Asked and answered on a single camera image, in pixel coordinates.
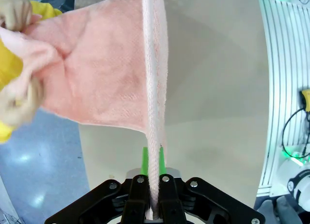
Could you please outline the yellow sleeved right forearm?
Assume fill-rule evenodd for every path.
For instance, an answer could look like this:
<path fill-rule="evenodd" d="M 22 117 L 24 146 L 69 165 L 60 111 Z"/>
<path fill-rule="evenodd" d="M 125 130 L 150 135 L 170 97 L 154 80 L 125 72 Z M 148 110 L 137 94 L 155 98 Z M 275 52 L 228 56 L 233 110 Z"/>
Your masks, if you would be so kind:
<path fill-rule="evenodd" d="M 6 125 L 0 121 L 0 144 L 7 142 L 10 139 L 14 130 L 14 127 Z"/>

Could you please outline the yellow hoodie person left hand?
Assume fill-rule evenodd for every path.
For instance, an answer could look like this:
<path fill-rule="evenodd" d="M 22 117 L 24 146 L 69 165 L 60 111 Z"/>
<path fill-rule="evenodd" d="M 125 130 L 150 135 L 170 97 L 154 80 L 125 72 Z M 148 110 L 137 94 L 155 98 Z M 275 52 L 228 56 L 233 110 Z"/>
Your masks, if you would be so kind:
<path fill-rule="evenodd" d="M 6 29 L 22 31 L 29 25 L 32 16 L 30 0 L 0 0 L 0 19 Z"/>

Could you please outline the yellow sleeved left forearm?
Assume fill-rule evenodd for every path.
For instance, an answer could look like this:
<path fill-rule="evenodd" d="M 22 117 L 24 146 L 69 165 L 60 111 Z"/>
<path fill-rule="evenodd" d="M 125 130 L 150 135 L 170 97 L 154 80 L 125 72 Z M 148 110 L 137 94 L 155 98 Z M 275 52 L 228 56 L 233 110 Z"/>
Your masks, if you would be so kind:
<path fill-rule="evenodd" d="M 30 0 L 31 9 L 24 11 L 23 14 L 27 17 L 31 15 L 40 15 L 41 20 L 56 17 L 62 14 L 62 11 L 54 8 L 50 3 L 38 2 L 35 0 Z"/>

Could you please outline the yellow hoodie person right hand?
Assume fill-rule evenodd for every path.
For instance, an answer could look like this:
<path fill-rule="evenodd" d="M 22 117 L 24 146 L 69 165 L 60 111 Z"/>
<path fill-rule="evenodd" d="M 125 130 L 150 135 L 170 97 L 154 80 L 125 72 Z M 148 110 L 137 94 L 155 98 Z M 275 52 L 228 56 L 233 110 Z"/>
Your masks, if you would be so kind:
<path fill-rule="evenodd" d="M 37 109 L 44 101 L 44 89 L 41 82 L 33 77 L 26 94 L 18 98 L 12 91 L 0 91 L 0 121 L 17 128 L 33 119 Z"/>

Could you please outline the pink terry towel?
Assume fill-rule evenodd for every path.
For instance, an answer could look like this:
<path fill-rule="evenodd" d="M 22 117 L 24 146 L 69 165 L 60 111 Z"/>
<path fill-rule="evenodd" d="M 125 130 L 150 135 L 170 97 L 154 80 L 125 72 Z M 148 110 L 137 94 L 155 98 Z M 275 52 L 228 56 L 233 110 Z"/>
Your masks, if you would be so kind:
<path fill-rule="evenodd" d="M 164 0 L 103 0 L 40 20 L 22 32 L 1 26 L 17 76 L 7 91 L 42 81 L 43 109 L 81 124 L 145 133 L 150 207 L 159 217 L 159 173 L 165 165 L 168 32 Z"/>

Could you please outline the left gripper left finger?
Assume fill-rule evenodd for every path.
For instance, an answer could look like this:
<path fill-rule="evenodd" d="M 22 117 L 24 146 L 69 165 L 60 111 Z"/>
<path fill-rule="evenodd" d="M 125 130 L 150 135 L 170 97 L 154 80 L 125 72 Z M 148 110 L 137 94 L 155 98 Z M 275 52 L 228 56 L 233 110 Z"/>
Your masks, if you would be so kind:
<path fill-rule="evenodd" d="M 142 150 L 141 174 L 119 183 L 108 179 L 47 218 L 44 224 L 144 224 L 149 207 L 148 149 Z"/>

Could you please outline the silver aluminium base frame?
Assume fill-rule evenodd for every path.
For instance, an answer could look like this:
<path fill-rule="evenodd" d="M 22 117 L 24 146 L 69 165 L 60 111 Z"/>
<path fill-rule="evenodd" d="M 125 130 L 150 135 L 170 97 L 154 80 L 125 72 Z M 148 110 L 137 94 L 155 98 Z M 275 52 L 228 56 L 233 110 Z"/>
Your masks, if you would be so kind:
<path fill-rule="evenodd" d="M 310 0 L 258 0 L 269 67 L 266 152 L 257 196 L 279 195 L 272 187 L 280 161 L 310 150 L 300 91 L 310 88 Z"/>

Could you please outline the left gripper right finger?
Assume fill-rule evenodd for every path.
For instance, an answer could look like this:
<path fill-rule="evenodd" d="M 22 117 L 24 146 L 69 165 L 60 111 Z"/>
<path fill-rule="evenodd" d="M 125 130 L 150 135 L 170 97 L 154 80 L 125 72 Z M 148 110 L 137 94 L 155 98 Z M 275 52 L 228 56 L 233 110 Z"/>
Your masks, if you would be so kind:
<path fill-rule="evenodd" d="M 183 181 L 168 173 L 159 151 L 159 207 L 164 224 L 188 224 L 186 214 L 205 224 L 265 224 L 265 217 L 198 177 Z"/>

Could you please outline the yellow plastic device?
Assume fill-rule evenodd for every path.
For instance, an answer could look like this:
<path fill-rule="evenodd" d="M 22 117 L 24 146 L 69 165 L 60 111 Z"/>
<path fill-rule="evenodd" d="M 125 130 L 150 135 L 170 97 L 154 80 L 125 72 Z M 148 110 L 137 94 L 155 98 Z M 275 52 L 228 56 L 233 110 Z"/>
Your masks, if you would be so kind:
<path fill-rule="evenodd" d="M 300 91 L 301 106 L 306 112 L 310 112 L 310 89 Z"/>

